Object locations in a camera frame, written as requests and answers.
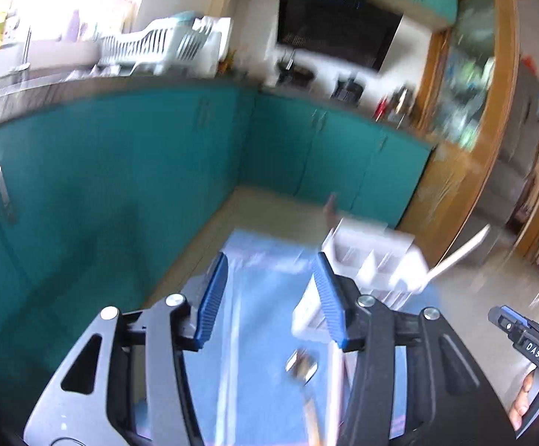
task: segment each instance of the finger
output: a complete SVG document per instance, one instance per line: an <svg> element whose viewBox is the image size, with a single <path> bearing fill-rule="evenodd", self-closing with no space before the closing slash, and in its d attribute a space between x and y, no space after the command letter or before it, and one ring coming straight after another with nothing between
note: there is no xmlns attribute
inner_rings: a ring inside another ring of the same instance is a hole
<svg viewBox="0 0 539 446"><path fill-rule="evenodd" d="M533 371L523 379L522 391L529 392L533 386Z"/></svg>
<svg viewBox="0 0 539 446"><path fill-rule="evenodd" d="M520 416L523 416L529 409L529 400L527 399L527 392L520 391L515 402L513 403L513 408L519 413Z"/></svg>
<svg viewBox="0 0 539 446"><path fill-rule="evenodd" d="M518 430L520 427L522 427L522 417L514 408L509 411L509 420L511 421L513 429Z"/></svg>

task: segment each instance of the blue rubber fingertip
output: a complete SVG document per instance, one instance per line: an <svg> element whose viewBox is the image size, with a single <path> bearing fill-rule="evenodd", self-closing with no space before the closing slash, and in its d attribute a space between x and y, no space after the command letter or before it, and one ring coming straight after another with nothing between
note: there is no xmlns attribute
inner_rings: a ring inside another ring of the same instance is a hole
<svg viewBox="0 0 539 446"><path fill-rule="evenodd" d="M318 253L313 260L313 278L321 299L321 308L327 322L327 329L331 339L341 349L348 345L348 332L346 331L346 311L336 292L336 276L331 269L330 262L323 253Z"/></svg>
<svg viewBox="0 0 539 446"><path fill-rule="evenodd" d="M197 314L197 328L195 329L193 342L198 348L203 347L203 344L212 335L216 315L229 277L229 260L224 253L220 253L220 255Z"/></svg>

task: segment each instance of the metal spoon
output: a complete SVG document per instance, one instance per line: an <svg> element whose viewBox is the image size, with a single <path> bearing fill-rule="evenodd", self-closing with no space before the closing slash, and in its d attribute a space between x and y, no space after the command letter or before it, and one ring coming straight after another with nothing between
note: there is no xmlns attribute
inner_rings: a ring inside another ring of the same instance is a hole
<svg viewBox="0 0 539 446"><path fill-rule="evenodd" d="M315 401L304 391L304 386L317 372L317 361L306 350L297 349L286 362L286 372L303 386L304 425L309 438L309 446L321 446Z"/></svg>

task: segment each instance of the beige floor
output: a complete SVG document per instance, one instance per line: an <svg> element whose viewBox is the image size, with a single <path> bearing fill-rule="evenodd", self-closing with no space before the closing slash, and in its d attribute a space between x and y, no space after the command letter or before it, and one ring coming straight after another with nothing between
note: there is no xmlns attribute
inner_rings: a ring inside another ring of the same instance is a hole
<svg viewBox="0 0 539 446"><path fill-rule="evenodd" d="M327 231L321 207L238 188L173 264L147 305L202 273L236 228L315 246ZM539 270L511 254L497 253L481 268L456 266L431 286L437 288L445 317L508 405L528 362L488 323L487 314L490 307L506 304L539 321Z"/></svg>

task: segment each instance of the metal bolt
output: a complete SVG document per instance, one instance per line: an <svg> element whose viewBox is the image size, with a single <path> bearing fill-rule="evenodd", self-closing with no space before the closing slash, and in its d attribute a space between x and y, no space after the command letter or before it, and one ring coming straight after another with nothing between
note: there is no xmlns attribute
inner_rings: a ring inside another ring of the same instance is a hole
<svg viewBox="0 0 539 446"><path fill-rule="evenodd" d="M436 308L429 307L425 308L424 316L426 320L437 320L441 316L441 312L438 311Z"/></svg>
<svg viewBox="0 0 539 446"><path fill-rule="evenodd" d="M362 308L371 308L375 304L375 297L370 295L361 295L356 301Z"/></svg>
<svg viewBox="0 0 539 446"><path fill-rule="evenodd" d="M178 305L181 305L185 301L185 297L182 296L180 293L173 293L172 295L169 295L166 297L166 305L169 307L176 307Z"/></svg>
<svg viewBox="0 0 539 446"><path fill-rule="evenodd" d="M113 318L117 315L119 315L119 309L113 307L112 305L109 307L104 307L100 311L100 318L102 318L102 320L113 320Z"/></svg>

